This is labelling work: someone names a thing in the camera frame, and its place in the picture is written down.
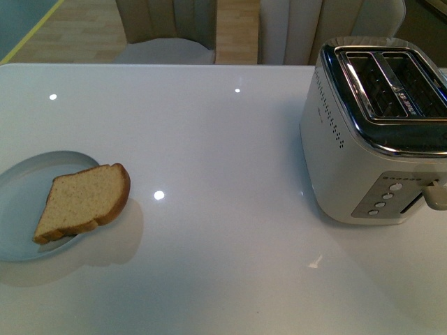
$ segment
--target bread crust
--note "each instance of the bread crust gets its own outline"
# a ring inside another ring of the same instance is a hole
[[[88,222],[81,223],[81,224],[73,226],[73,227],[55,229],[55,230],[46,232],[45,234],[41,234],[41,235],[36,235],[36,233],[35,233],[34,237],[33,237],[33,241],[36,242],[37,244],[46,244],[50,241],[56,241],[56,240],[61,239],[62,237],[65,237],[65,236],[72,236],[72,235],[81,234],[83,232],[90,232],[90,231],[96,229],[100,225],[106,225],[106,224],[112,222],[113,220],[115,220],[116,217],[118,217],[118,215],[121,214],[122,210],[126,206],[127,200],[129,198],[129,193],[131,190],[131,178],[122,164],[115,163],[112,166],[119,168],[119,171],[122,176],[122,179],[124,180],[124,183],[123,183],[123,189],[120,193],[118,200],[116,201],[115,205],[112,207],[112,209],[108,213],[106,213],[104,216],[99,216],[99,217],[93,218]],[[54,181],[56,181],[58,178],[62,178],[62,177],[68,177],[68,176],[75,175],[75,174],[83,174],[83,173],[86,173],[86,172],[88,172],[92,169],[95,169],[95,168],[98,168],[98,167],[91,167],[89,169],[79,171],[77,173],[59,176],[59,177],[54,178]],[[52,195],[52,189],[50,190],[50,192],[48,194],[48,197],[46,200],[47,203],[48,203],[49,199],[51,198],[51,195]]]

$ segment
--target chair backrest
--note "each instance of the chair backrest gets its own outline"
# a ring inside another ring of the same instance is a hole
[[[128,43],[185,38],[216,49],[217,0],[116,0]]]
[[[324,42],[340,36],[393,37],[404,0],[261,0],[261,64],[315,64]]]

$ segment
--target wooden floor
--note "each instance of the wooden floor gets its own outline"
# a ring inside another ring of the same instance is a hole
[[[219,0],[217,64],[256,64],[259,0]],[[110,63],[126,46],[115,0],[65,0],[9,62]]]

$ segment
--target glossy table surface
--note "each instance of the glossy table surface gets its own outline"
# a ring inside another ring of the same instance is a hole
[[[312,73],[1,66],[0,172],[70,150],[132,187],[70,248],[0,262],[0,334],[447,334],[446,213],[360,227],[318,209],[299,132]]]

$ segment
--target bread slice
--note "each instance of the bread slice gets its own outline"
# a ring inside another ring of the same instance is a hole
[[[46,244],[115,220],[130,189],[129,174],[119,163],[54,178],[33,241]]]

